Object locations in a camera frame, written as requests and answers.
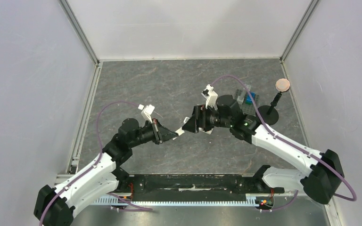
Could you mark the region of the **white battery cover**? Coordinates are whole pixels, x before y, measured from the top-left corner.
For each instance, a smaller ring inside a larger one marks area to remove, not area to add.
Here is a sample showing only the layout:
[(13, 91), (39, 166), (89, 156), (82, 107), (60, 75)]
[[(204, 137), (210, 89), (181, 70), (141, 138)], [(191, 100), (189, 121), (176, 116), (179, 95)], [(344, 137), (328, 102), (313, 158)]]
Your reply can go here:
[(176, 138), (180, 137), (182, 134), (185, 133), (185, 131), (182, 129), (182, 127), (180, 127), (179, 129), (177, 129), (177, 130), (175, 131), (175, 133), (177, 134), (177, 136), (174, 137), (173, 140), (175, 140)]

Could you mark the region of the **white remote control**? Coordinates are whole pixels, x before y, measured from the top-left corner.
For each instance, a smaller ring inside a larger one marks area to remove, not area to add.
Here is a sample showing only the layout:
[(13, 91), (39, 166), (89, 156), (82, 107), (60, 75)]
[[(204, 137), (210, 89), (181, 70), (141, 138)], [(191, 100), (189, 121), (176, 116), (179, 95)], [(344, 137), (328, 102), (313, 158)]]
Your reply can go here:
[[(184, 119), (184, 124), (187, 122), (188, 119), (189, 119), (189, 117), (186, 117), (186, 118)], [(213, 128), (211, 128), (210, 130), (205, 130), (203, 127), (200, 127), (200, 126), (199, 126), (199, 132), (204, 132), (204, 133), (206, 133), (206, 134), (211, 135), (212, 132), (213, 132)]]

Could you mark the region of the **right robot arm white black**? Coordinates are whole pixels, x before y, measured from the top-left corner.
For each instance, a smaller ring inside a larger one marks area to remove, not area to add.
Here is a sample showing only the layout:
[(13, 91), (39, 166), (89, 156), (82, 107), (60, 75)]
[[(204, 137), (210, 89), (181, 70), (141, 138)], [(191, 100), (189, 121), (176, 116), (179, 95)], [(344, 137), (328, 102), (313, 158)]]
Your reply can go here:
[(304, 191), (320, 204), (328, 204), (337, 195), (345, 176), (336, 152), (328, 149), (322, 153), (278, 133), (257, 116), (243, 113), (231, 95), (219, 97), (215, 104), (194, 106), (182, 130), (209, 133), (215, 127), (228, 128), (235, 138), (264, 148), (294, 166), (292, 170), (267, 167), (253, 180), (257, 191), (274, 187)]

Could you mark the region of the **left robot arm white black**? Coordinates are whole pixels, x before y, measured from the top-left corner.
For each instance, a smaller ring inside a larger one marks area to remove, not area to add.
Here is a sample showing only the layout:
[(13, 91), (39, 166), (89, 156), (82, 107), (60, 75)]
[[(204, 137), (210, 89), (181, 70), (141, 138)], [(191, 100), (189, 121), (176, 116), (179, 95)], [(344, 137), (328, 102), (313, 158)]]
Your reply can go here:
[(157, 119), (143, 126), (134, 118), (122, 122), (118, 132), (86, 167), (54, 187), (45, 185), (38, 192), (33, 214), (41, 226), (69, 226), (87, 206), (113, 191), (124, 192), (129, 174), (120, 166), (132, 156), (132, 148), (153, 142), (162, 144), (178, 133)]

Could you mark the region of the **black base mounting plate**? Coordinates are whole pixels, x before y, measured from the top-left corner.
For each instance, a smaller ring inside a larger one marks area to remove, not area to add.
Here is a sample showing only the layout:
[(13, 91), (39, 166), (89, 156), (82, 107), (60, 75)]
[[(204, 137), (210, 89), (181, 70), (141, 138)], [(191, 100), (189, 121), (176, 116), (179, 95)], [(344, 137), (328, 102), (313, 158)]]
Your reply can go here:
[(131, 192), (132, 199), (141, 202), (220, 202), (285, 190), (267, 186), (258, 176), (240, 174), (135, 174), (121, 182), (116, 192)]

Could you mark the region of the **grey lego brick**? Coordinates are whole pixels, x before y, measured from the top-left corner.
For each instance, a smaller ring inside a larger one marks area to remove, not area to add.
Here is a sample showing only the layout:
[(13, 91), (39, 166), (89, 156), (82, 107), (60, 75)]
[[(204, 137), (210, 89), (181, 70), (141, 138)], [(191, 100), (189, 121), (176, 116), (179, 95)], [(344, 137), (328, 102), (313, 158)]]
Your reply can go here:
[(237, 102), (238, 102), (239, 105), (244, 104), (245, 100), (246, 99), (245, 99), (244, 95), (237, 96)]

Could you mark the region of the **grey lego baseplate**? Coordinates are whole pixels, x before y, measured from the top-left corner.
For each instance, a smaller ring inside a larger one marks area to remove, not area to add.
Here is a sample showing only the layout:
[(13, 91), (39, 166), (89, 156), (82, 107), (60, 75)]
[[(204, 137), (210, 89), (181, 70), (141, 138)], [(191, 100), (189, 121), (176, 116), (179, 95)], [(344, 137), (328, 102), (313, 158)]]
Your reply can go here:
[[(246, 95), (247, 95), (247, 92), (245, 90), (241, 90), (241, 89), (236, 89), (234, 95), (233, 95), (233, 98), (235, 100), (237, 100), (237, 96), (240, 96), (240, 95), (244, 95), (245, 98), (246, 98)], [(239, 105), (242, 112), (245, 113), (245, 114), (250, 114), (250, 115), (255, 115), (256, 114), (256, 111), (255, 111), (255, 108), (252, 105), (247, 105), (246, 103), (242, 104), (242, 105)]]

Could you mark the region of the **blue lego brick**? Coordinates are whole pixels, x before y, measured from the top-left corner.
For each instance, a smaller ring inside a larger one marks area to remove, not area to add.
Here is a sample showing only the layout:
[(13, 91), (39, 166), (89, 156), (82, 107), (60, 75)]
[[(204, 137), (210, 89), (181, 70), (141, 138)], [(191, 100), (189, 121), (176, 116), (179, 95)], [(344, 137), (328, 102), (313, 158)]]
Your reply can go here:
[(246, 98), (245, 98), (245, 103), (247, 105), (252, 105), (254, 100), (255, 100), (255, 96), (256, 94), (254, 92), (249, 92), (247, 95), (246, 95)]

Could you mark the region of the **clear plastic block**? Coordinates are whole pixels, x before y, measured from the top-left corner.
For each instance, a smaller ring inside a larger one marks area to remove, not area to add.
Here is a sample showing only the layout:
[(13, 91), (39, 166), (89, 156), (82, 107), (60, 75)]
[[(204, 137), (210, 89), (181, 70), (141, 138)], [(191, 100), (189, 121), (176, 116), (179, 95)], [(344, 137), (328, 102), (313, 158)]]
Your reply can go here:
[(252, 88), (252, 86), (251, 86), (251, 85), (247, 85), (247, 84), (245, 84), (245, 85), (244, 85), (244, 88), (246, 88), (248, 91), (250, 91), (250, 90), (251, 90), (251, 88)]

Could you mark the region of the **black stand with pink disc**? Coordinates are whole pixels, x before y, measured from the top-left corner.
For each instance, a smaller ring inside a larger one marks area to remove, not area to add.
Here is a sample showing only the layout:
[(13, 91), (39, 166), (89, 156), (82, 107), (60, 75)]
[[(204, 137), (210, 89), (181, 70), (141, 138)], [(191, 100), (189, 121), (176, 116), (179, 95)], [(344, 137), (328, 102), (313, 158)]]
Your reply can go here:
[(274, 125), (279, 120), (279, 113), (275, 109), (279, 100), (282, 97), (284, 92), (287, 92), (290, 89), (290, 82), (288, 79), (279, 79), (276, 81), (275, 87), (278, 91), (274, 99), (271, 101), (270, 105), (262, 105), (258, 108), (258, 111), (264, 120), (264, 122), (268, 125)]

